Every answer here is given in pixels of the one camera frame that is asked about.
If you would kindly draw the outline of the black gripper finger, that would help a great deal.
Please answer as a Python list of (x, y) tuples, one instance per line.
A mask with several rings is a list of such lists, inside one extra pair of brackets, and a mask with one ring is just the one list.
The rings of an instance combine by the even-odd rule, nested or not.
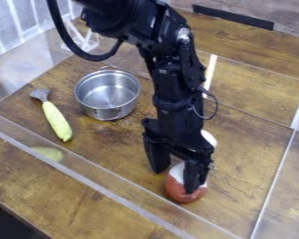
[(142, 144), (152, 171), (157, 174), (171, 165), (169, 151), (164, 143), (147, 136), (142, 137)]
[(199, 188), (207, 187), (207, 177), (212, 165), (212, 161), (197, 162), (188, 160), (184, 163), (183, 183), (188, 194), (193, 194)]

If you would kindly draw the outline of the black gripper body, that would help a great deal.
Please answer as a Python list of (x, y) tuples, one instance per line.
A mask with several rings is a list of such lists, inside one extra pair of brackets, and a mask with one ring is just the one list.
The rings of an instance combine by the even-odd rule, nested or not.
[(189, 99), (177, 102), (153, 100), (157, 110), (155, 119), (141, 120), (142, 137), (165, 144), (169, 155), (181, 160), (211, 161), (215, 147), (200, 134), (203, 128), (203, 100)]

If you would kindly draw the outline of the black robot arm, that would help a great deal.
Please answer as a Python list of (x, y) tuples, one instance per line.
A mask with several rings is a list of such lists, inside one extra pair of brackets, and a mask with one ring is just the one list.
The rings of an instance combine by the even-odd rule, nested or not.
[(193, 193), (208, 175), (215, 147), (201, 136), (204, 66), (185, 19), (160, 0), (76, 0), (82, 20), (100, 35), (136, 46), (153, 80), (157, 116), (144, 119), (142, 144), (152, 170), (171, 157), (184, 160), (184, 189)]

